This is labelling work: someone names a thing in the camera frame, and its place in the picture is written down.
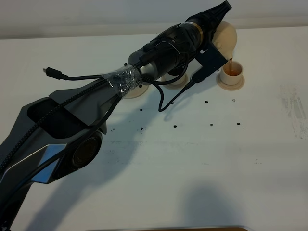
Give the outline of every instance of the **small cup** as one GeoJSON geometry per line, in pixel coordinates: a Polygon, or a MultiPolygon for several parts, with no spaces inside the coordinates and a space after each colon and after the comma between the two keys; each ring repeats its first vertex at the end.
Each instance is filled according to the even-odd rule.
{"type": "Polygon", "coordinates": [[[124,99],[133,99],[141,96],[144,94],[149,88],[149,85],[139,85],[135,89],[131,90],[129,93],[126,94],[124,99]]]}
{"type": "Polygon", "coordinates": [[[243,67],[239,62],[227,62],[217,76],[217,83],[225,90],[238,90],[244,85],[243,67]]]}

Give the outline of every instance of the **black cable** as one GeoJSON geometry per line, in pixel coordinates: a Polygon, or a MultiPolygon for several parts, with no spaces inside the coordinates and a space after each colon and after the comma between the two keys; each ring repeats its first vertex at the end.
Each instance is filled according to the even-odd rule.
{"type": "Polygon", "coordinates": [[[185,85],[185,87],[176,95],[174,96],[167,104],[165,107],[162,108],[163,106],[163,102],[164,102],[164,92],[163,90],[161,89],[161,87],[155,83],[155,81],[149,79],[147,76],[143,76],[142,77],[143,81],[144,82],[147,82],[147,83],[150,83],[150,84],[153,84],[154,87],[157,88],[157,90],[159,91],[160,93],[160,102],[159,102],[159,106],[158,106],[158,111],[159,112],[162,112],[164,110],[166,110],[174,100],[176,100],[181,94],[183,94],[187,89],[191,88],[195,83],[190,81],[188,84],[185,85]]]}
{"type": "Polygon", "coordinates": [[[154,83],[158,84],[158,85],[167,85],[167,84],[171,84],[174,83],[176,81],[178,81],[180,78],[183,77],[183,75],[185,74],[185,72],[187,71],[188,68],[188,64],[189,64],[189,55],[186,54],[185,55],[185,65],[184,65],[184,69],[182,71],[181,74],[179,74],[176,78],[169,80],[169,81],[164,81],[164,82],[160,82],[160,81],[155,81],[154,83]]]}
{"type": "Polygon", "coordinates": [[[11,199],[11,197],[18,191],[20,190],[25,184],[31,181],[31,179],[36,176],[40,171],[42,171],[44,168],[52,164],[54,161],[57,159],[61,158],[64,153],[69,152],[70,150],[73,150],[74,148],[77,148],[80,145],[80,140],[84,141],[87,139],[89,136],[91,136],[95,131],[97,131],[104,122],[109,118],[111,113],[114,111],[115,107],[117,104],[120,102],[122,98],[117,96],[116,100],[113,102],[111,107],[109,108],[108,112],[104,115],[104,117],[100,120],[100,122],[93,126],[85,135],[80,137],[78,140],[74,141],[73,144],[70,145],[69,149],[64,149],[63,151],[57,153],[56,155],[52,156],[48,160],[46,160],[44,163],[41,165],[37,166],[32,172],[30,172],[26,177],[24,177],[11,191],[8,193],[7,199],[4,200],[3,204],[0,206],[0,208],[4,208],[6,203],[11,199]]]}
{"type": "Polygon", "coordinates": [[[102,84],[105,84],[105,83],[107,83],[107,81],[105,79],[103,79],[103,80],[93,84],[92,86],[88,87],[87,89],[84,89],[80,93],[78,93],[78,94],[72,96],[71,98],[65,100],[63,103],[59,104],[58,106],[56,106],[55,108],[50,110],[46,115],[44,115],[35,125],[33,125],[26,132],[26,134],[19,140],[19,142],[13,147],[13,149],[6,156],[6,158],[4,159],[4,161],[0,165],[0,175],[4,172],[4,170],[6,169],[6,167],[8,166],[10,161],[12,160],[12,158],[14,157],[15,153],[20,149],[20,147],[25,143],[25,141],[33,134],[33,132],[35,132],[40,127],[42,122],[44,122],[44,120],[48,116],[52,115],[53,113],[58,111],[60,108],[65,107],[69,103],[73,102],[74,100],[80,98],[81,96],[89,93],[90,91],[94,90],[95,88],[97,88],[97,87],[99,87],[99,86],[101,86],[102,84]]]}
{"type": "Polygon", "coordinates": [[[47,76],[55,78],[55,79],[63,79],[63,80],[69,80],[69,81],[79,81],[79,80],[85,80],[85,79],[99,79],[102,78],[102,75],[91,75],[91,76],[77,76],[77,77],[70,77],[67,75],[62,74],[61,71],[58,71],[56,69],[53,69],[51,67],[47,67],[46,69],[43,69],[47,76]]]}

